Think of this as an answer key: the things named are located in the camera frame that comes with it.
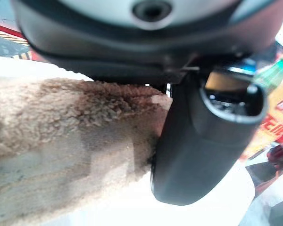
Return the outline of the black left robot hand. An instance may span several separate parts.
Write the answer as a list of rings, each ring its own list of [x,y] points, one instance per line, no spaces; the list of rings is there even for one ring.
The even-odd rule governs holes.
[[[151,168],[164,203],[189,205],[227,174],[265,119],[248,59],[270,46],[283,0],[14,0],[32,49],[105,82],[175,88]]]

